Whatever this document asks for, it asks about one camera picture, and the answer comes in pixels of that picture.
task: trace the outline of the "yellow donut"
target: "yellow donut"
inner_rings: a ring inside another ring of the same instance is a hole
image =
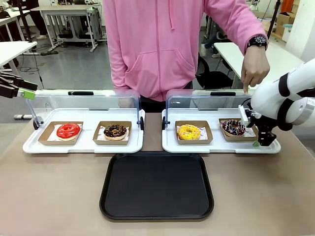
[[[179,128],[178,136],[181,140],[198,140],[200,129],[191,124],[184,124]]]

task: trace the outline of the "black pole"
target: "black pole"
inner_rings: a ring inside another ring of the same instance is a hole
[[[28,25],[28,23],[26,21],[25,15],[23,13],[23,10],[22,10],[21,0],[17,0],[17,3],[18,3],[18,8],[19,8],[19,11],[20,11],[21,18],[22,18],[22,22],[23,22],[23,25],[24,25],[24,28],[25,28],[25,31],[26,31],[26,36],[28,37],[29,42],[32,43],[31,32],[30,32],[30,29],[29,29],[29,25]]]
[[[274,12],[274,15],[272,16],[272,20],[270,22],[270,27],[269,27],[269,30],[268,30],[268,33],[267,33],[268,39],[270,38],[270,35],[271,35],[271,32],[272,32],[272,27],[274,26],[274,23],[276,21],[276,16],[277,16],[277,12],[278,12],[280,3],[281,3],[281,0],[277,0],[276,6],[275,6],[275,12]]]

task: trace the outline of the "donut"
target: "donut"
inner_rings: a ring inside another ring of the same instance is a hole
[[[57,136],[60,140],[69,141],[75,139],[80,132],[79,125],[74,123],[63,124],[57,129]]]
[[[127,129],[120,124],[112,124],[105,127],[105,138],[111,141],[118,141],[123,139],[127,135]]]
[[[245,133],[245,126],[238,120],[225,120],[221,125],[227,136],[243,136]]]
[[[198,140],[200,129],[191,124],[184,124],[178,130],[178,136],[181,140]]]

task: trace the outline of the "white tray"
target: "white tray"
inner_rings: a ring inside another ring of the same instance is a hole
[[[145,112],[140,111],[140,116],[145,117]],[[93,141],[93,134],[100,121],[131,121],[132,133],[128,145],[97,145]],[[73,146],[45,146],[38,142],[38,138],[52,121],[83,121],[83,130]],[[142,148],[143,130],[138,128],[137,113],[135,109],[110,109],[108,111],[89,109],[55,109],[45,119],[38,130],[34,131],[23,145],[26,153],[134,153]]]
[[[281,146],[274,140],[269,147],[254,147],[253,142],[227,142],[220,128],[219,118],[240,118],[238,109],[218,109],[217,111],[199,111],[198,109],[169,109],[165,130],[162,130],[162,146],[168,152],[210,153],[278,153]],[[206,120],[211,128],[213,140],[207,145],[179,145],[175,132],[177,120]]]

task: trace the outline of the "white robotic arm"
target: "white robotic arm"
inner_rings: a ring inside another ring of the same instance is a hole
[[[288,131],[293,125],[315,126],[315,59],[300,65],[273,82],[261,84],[247,110],[251,125],[259,129],[258,141],[270,145],[276,138],[271,133],[278,126]]]

